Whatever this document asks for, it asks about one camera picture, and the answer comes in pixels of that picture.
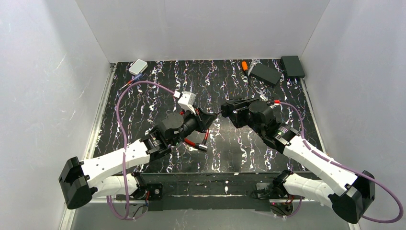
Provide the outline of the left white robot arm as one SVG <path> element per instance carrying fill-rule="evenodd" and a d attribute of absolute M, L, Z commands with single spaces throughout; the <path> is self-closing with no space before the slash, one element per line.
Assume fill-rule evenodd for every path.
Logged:
<path fill-rule="evenodd" d="M 126 148 L 82 161 L 78 157 L 68 159 L 58 177 L 67 209 L 82 207 L 93 198 L 123 195 L 126 189 L 131 196 L 144 190 L 139 180 L 119 173 L 168 155 L 192 132 L 205 133 L 216 118 L 217 114 L 201 108 L 172 113 Z"/>

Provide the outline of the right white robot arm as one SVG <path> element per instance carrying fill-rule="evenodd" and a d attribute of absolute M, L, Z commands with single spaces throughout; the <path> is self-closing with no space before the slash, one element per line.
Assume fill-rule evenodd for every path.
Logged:
<path fill-rule="evenodd" d="M 340 218 L 356 224 L 374 201 L 374 184 L 343 168 L 323 152 L 305 142 L 299 131 L 277 122 L 273 109 L 259 98 L 227 100 L 221 115 L 236 128 L 250 127 L 271 149 L 302 164 L 318 179 L 284 170 L 272 181 L 279 196 L 301 196 L 331 208 Z"/>

